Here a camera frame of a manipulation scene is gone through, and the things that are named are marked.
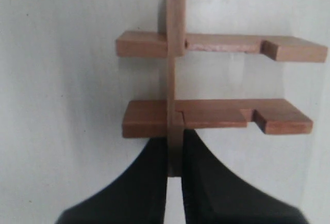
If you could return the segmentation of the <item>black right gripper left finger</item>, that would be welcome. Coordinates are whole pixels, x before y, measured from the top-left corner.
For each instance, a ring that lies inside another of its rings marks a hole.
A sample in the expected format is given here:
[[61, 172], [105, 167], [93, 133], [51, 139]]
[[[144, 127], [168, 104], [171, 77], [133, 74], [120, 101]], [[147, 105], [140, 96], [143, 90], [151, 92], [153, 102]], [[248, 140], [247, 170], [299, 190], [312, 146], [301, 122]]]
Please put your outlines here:
[[167, 180], [167, 140], [151, 138], [116, 180], [65, 210], [58, 223], [163, 223]]

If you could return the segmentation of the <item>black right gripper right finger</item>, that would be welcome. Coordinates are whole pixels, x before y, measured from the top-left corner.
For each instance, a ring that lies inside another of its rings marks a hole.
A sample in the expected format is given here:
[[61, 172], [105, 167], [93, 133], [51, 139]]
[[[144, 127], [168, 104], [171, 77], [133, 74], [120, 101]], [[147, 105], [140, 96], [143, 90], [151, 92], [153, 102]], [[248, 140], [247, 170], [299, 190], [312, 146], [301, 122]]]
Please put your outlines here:
[[181, 188], [186, 223], [307, 223], [282, 202], [230, 171], [195, 130], [184, 131]]

